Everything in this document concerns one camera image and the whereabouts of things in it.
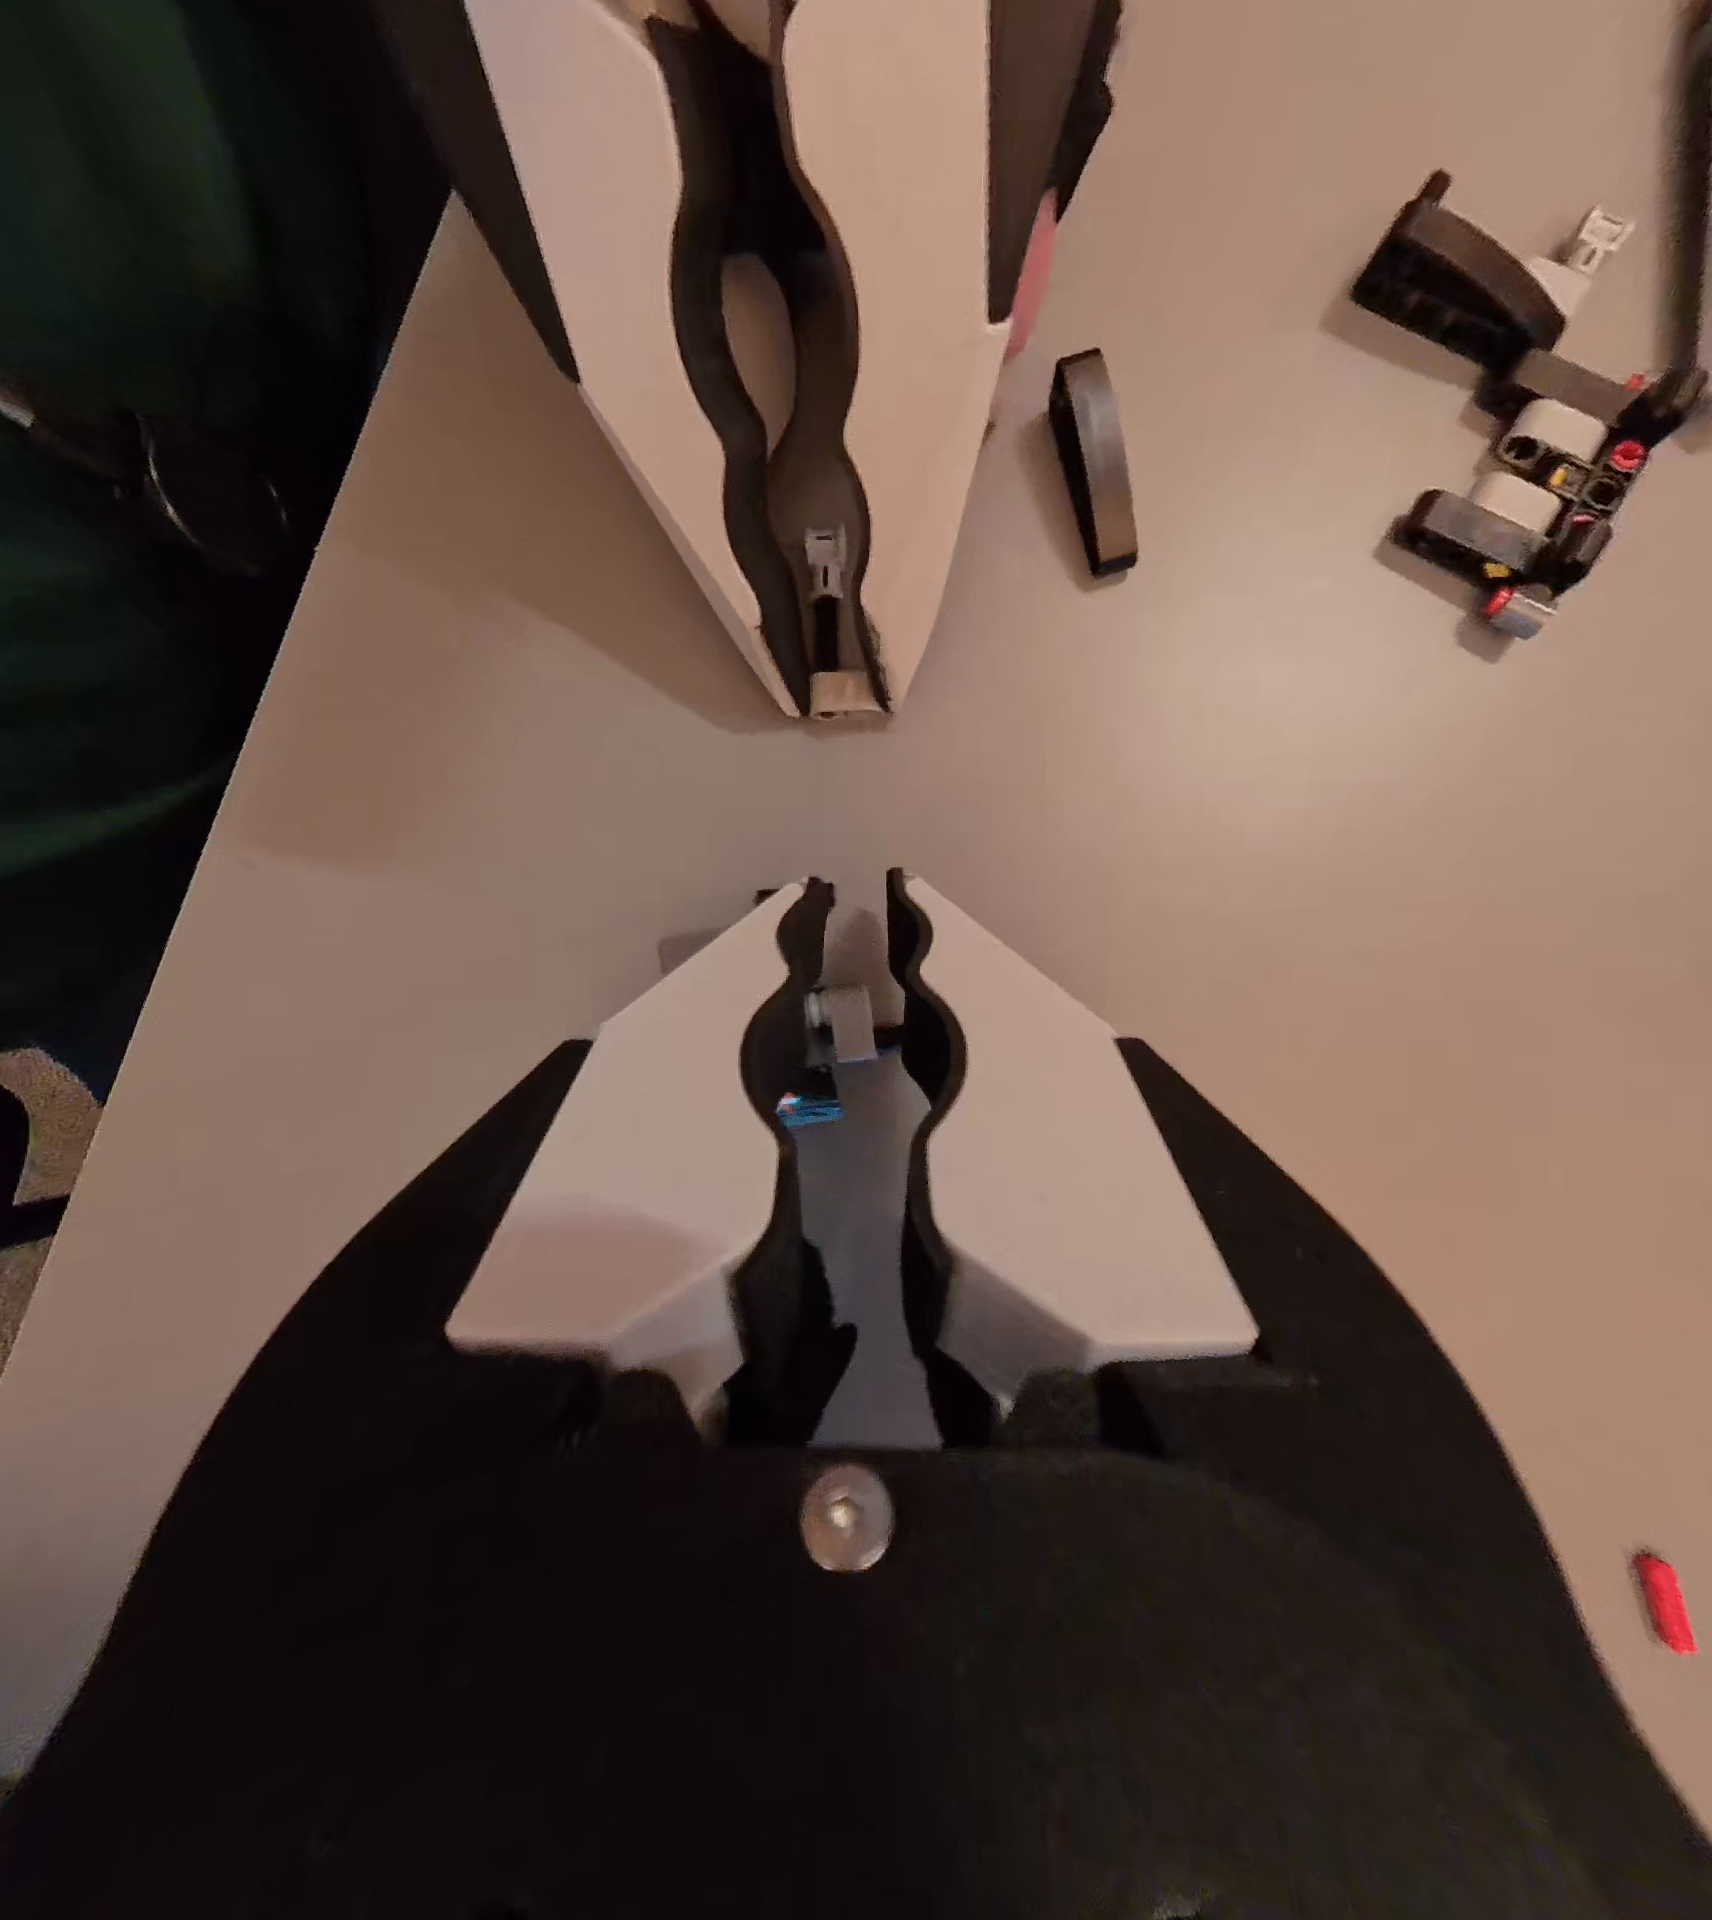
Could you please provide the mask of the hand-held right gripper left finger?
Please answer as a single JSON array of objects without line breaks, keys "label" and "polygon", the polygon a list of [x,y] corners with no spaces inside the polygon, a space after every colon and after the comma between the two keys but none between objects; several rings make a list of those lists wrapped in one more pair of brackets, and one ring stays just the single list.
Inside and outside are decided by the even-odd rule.
[{"label": "hand-held right gripper left finger", "polygon": [[802,1446],[855,1325],[802,1219],[784,1099],[836,892],[776,888],[605,1022],[444,1330],[653,1372],[738,1443]]}]

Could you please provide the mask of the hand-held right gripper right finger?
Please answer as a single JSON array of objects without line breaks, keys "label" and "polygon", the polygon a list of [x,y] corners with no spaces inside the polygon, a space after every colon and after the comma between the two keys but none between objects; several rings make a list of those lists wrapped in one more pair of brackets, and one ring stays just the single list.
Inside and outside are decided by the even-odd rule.
[{"label": "hand-held right gripper right finger", "polygon": [[886,940],[926,1104],[903,1309],[941,1443],[987,1446],[1036,1376],[1255,1353],[1252,1308],[1109,1020],[905,867]]}]

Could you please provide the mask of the grey blue lego block subassembly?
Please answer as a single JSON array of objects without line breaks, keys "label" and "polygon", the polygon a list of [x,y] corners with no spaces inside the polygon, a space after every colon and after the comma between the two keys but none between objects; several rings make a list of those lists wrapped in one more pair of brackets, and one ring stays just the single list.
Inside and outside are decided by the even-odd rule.
[{"label": "grey blue lego block subassembly", "polygon": [[878,1022],[866,985],[819,985],[802,1002],[802,1056],[784,1070],[775,1113],[790,1134],[845,1115],[840,1070],[881,1062],[903,1046],[901,1022]]}]

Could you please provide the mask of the black curved lego beam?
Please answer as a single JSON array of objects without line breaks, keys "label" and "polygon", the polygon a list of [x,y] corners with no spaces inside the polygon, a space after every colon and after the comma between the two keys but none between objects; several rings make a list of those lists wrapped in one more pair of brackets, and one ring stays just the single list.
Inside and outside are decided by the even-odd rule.
[{"label": "black curved lego beam", "polygon": [[1047,420],[1088,574],[1123,577],[1138,562],[1138,529],[1123,407],[1103,347],[1059,357]]}]

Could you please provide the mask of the small light grey lego connector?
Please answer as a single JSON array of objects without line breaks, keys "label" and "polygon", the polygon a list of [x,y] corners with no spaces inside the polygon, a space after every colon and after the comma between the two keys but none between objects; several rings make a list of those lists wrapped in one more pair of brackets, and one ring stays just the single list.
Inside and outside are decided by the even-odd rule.
[{"label": "small light grey lego connector", "polygon": [[1574,232],[1549,258],[1558,277],[1591,284],[1623,252],[1637,232],[1637,220],[1593,203]]}]

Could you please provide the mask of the black white lego frame subassembly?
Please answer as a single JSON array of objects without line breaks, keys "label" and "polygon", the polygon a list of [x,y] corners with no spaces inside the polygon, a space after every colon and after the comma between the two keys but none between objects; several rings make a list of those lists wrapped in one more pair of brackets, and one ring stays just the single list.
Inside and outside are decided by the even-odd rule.
[{"label": "black white lego frame subassembly", "polygon": [[1522,255],[1449,205],[1433,171],[1399,210],[1349,298],[1468,362],[1493,442],[1467,491],[1429,490],[1394,543],[1475,591],[1498,644],[1540,635],[1601,566],[1654,452],[1701,410],[1707,372],[1676,363],[1612,380],[1563,352],[1598,277]]}]

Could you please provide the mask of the red lego pin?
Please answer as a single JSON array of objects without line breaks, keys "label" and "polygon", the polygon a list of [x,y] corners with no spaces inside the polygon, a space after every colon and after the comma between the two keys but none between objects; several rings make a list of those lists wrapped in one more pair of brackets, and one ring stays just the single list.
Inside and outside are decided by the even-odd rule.
[{"label": "red lego pin", "polygon": [[1701,1638],[1676,1563],[1662,1551],[1640,1548],[1633,1553],[1633,1571],[1653,1638],[1671,1654],[1697,1656]]}]

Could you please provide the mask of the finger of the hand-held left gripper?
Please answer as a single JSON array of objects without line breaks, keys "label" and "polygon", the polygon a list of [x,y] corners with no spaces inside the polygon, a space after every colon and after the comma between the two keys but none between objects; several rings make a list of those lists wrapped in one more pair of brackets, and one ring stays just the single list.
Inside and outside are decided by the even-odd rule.
[{"label": "finger of the hand-held left gripper", "polygon": [[843,444],[861,604],[899,708],[941,621],[1011,324],[988,316],[987,2],[800,2],[776,77],[856,308]]},{"label": "finger of the hand-held left gripper", "polygon": [[807,713],[727,526],[727,450],[676,338],[675,108],[626,4],[466,4],[580,397],[776,710]]}]

